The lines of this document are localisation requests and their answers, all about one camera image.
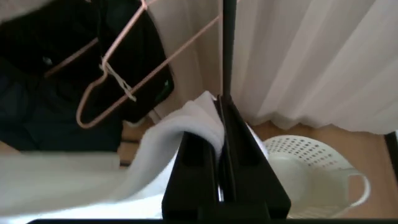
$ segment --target wooden floor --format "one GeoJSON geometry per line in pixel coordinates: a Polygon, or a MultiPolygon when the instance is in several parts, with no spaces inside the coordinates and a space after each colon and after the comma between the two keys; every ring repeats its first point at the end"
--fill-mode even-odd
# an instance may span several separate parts
{"type": "MultiPolygon", "coordinates": [[[[153,123],[146,120],[138,128],[131,128],[124,124],[123,138],[137,140],[153,123]]],[[[333,126],[313,129],[298,125],[288,131],[281,130],[267,122],[253,127],[262,139],[293,134],[306,136],[328,144],[341,153],[360,172],[367,175],[371,182],[372,192],[367,202],[352,208],[342,215],[344,218],[398,218],[398,185],[392,170],[389,154],[383,136],[369,133],[351,133],[333,126]]],[[[122,143],[118,154],[121,160],[133,160],[138,144],[122,143]]],[[[12,152],[13,149],[0,144],[0,152],[12,152]]],[[[363,186],[358,179],[350,185],[352,201],[359,198],[363,186]]]]}

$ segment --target black rod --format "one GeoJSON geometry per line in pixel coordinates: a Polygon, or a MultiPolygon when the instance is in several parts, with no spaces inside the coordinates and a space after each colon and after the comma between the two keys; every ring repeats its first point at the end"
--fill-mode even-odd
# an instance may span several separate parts
{"type": "Polygon", "coordinates": [[[223,96],[231,96],[236,0],[223,0],[223,96]]]}

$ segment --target white towel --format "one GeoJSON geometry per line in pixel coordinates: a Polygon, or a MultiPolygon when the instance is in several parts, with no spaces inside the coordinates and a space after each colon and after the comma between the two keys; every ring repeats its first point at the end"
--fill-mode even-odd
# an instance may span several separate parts
{"type": "Polygon", "coordinates": [[[220,156],[224,128],[210,93],[204,92],[147,130],[127,170],[112,169],[113,156],[108,161],[101,156],[100,159],[87,159],[86,165],[80,166],[76,166],[76,160],[82,162],[76,154],[67,159],[65,154],[48,157],[43,154],[41,159],[31,155],[29,162],[30,155],[2,156],[0,217],[126,203],[162,194],[184,131],[206,139],[213,145],[217,157],[220,156]],[[45,165],[39,162],[44,159],[45,165]],[[94,166],[94,162],[104,164],[94,166]]]}

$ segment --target curtain fold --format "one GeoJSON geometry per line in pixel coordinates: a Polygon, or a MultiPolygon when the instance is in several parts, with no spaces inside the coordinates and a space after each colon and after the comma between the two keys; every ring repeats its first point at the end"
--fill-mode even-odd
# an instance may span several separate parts
{"type": "MultiPolygon", "coordinates": [[[[151,7],[167,54],[218,13],[212,0],[151,7]],[[160,14],[185,19],[170,25],[160,14]],[[184,36],[179,43],[177,34],[184,36]]],[[[271,120],[285,129],[297,123],[376,134],[398,129],[397,11],[395,0],[240,1],[231,94],[241,114],[253,125],[271,120]]],[[[156,108],[160,116],[203,90],[220,93],[218,33],[213,27],[172,63],[180,87],[156,108]]]]}

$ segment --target laundry basket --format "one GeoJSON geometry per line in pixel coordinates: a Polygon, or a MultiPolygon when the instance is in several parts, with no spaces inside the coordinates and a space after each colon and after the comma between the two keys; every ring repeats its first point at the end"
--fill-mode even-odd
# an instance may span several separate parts
{"type": "Polygon", "coordinates": [[[368,178],[330,146],[301,136],[277,136],[263,142],[269,164],[292,201],[289,218],[330,218],[369,197],[368,178]],[[364,192],[348,200],[348,179],[360,175],[364,192]]]}

